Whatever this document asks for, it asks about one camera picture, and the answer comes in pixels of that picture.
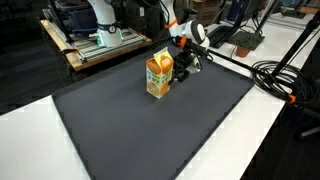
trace orange accent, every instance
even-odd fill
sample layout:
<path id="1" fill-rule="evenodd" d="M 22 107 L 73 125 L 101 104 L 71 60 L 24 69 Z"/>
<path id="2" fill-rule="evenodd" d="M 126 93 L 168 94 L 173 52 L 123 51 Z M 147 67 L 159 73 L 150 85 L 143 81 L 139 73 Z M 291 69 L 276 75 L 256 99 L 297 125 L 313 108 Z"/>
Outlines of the orange accent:
<path id="1" fill-rule="evenodd" d="M 174 21 L 172 21 L 170 24 L 166 24 L 164 25 L 164 28 L 169 29 L 171 28 L 173 25 L 175 25 L 178 22 L 178 19 L 176 18 Z"/>
<path id="2" fill-rule="evenodd" d="M 78 54 L 78 53 L 79 53 L 78 50 L 75 50 L 75 51 L 72 52 L 72 54 Z"/>
<path id="3" fill-rule="evenodd" d="M 160 90 L 156 84 L 153 82 L 147 82 L 147 89 L 150 91 L 150 93 L 154 96 L 159 96 L 160 95 Z"/>
<path id="4" fill-rule="evenodd" d="M 167 74 L 173 67 L 173 59 L 167 56 L 162 56 L 160 61 L 162 74 Z"/>
<path id="5" fill-rule="evenodd" d="M 183 49 L 186 43 L 187 43 L 187 37 L 183 36 L 180 40 L 180 49 Z"/>
<path id="6" fill-rule="evenodd" d="M 289 104 L 294 104 L 297 101 L 297 97 L 294 95 L 289 94 L 289 97 L 291 99 L 291 101 L 289 101 Z"/>
<path id="7" fill-rule="evenodd" d="M 147 61 L 147 67 L 152 73 L 156 75 L 159 75 L 161 73 L 161 67 L 154 59 Z"/>
<path id="8" fill-rule="evenodd" d="M 166 82 L 160 89 L 160 96 L 164 96 L 170 90 L 169 82 Z"/>

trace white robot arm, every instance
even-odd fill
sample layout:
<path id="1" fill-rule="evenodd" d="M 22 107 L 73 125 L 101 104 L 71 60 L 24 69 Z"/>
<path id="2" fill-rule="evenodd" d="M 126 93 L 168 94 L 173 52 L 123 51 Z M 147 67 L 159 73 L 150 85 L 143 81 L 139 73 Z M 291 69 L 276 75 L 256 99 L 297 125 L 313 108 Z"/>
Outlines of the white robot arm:
<path id="1" fill-rule="evenodd" d="M 186 24 L 179 25 L 177 22 L 177 18 L 173 9 L 174 0 L 161 0 L 163 5 L 166 6 L 169 11 L 169 25 L 168 29 L 170 31 L 171 37 L 176 36 L 186 36 L 188 39 L 191 39 L 193 43 L 196 43 L 204 48 L 208 48 L 210 45 L 210 41 L 208 37 L 205 35 L 204 28 L 201 24 L 199 24 L 196 20 L 189 21 Z"/>
<path id="2" fill-rule="evenodd" d="M 106 0 L 88 0 L 91 4 L 97 20 L 97 35 L 100 39 L 100 45 L 106 47 L 115 47 L 122 43 L 121 31 L 117 27 L 113 8 Z"/>

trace cable bundle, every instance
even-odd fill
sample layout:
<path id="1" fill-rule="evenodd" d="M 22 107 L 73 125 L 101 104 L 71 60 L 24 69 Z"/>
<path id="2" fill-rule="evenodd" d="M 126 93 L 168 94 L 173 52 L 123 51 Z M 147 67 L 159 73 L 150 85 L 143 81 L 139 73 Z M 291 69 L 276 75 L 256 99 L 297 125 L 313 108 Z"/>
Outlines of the cable bundle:
<path id="1" fill-rule="evenodd" d="M 319 87 L 310 76 L 300 72 L 299 68 L 288 65 L 276 77 L 273 77 L 271 73 L 277 65 L 276 61 L 255 63 L 252 66 L 252 78 L 255 84 L 272 96 L 289 104 L 304 107 L 320 102 Z M 284 88 L 280 81 L 287 82 L 288 88 Z"/>

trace orange juice carton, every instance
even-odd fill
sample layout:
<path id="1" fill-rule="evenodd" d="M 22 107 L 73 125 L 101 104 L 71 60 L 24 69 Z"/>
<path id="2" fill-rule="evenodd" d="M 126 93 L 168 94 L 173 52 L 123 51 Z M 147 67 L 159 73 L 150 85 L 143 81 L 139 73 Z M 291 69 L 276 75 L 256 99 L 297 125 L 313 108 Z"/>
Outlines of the orange juice carton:
<path id="1" fill-rule="evenodd" d="M 154 58 L 147 61 L 147 91 L 160 99 L 169 90 L 169 81 L 172 78 L 172 69 L 174 61 L 164 48 L 154 54 Z"/>

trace workbench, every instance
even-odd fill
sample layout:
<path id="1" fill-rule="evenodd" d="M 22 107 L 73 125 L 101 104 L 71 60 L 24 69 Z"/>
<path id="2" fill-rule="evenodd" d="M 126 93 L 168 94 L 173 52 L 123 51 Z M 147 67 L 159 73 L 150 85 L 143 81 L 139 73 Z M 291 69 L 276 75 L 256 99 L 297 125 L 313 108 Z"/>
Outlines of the workbench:
<path id="1" fill-rule="evenodd" d="M 48 35 L 52 38 L 54 43 L 58 46 L 60 51 L 71 48 L 70 44 L 67 43 L 66 40 L 64 39 L 64 37 L 61 35 L 62 32 L 58 32 L 59 29 L 53 23 L 51 23 L 49 20 L 40 20 L 40 23 L 41 23 L 45 33 L 48 33 Z M 113 58 L 118 57 L 120 55 L 135 51 L 139 48 L 146 47 L 146 46 L 150 45 L 151 43 L 152 43 L 151 39 L 145 38 L 143 41 L 135 43 L 130 46 L 121 47 L 121 48 L 116 47 L 115 51 L 108 53 L 107 55 L 101 55 L 100 57 L 97 57 L 96 59 L 91 60 L 91 61 L 83 61 L 81 59 L 81 57 L 75 53 L 66 54 L 65 59 L 67 61 L 67 64 L 69 64 L 72 67 L 72 69 L 77 72 L 77 71 L 81 71 L 86 68 L 92 67 L 94 65 L 97 65 L 99 63 L 102 63 L 104 61 L 113 59 Z"/>
<path id="2" fill-rule="evenodd" d="M 302 33 L 269 23 L 263 32 L 264 42 L 246 58 L 235 57 L 231 44 L 213 50 L 247 65 L 261 60 L 280 61 Z M 310 41 L 291 65 L 301 68 L 318 38 Z M 214 61 L 250 77 L 248 70 L 229 61 L 216 56 Z M 177 179 L 240 179 L 284 105 L 284 101 L 253 87 Z M 0 116 L 0 143 L 0 179 L 89 179 L 51 96 Z"/>

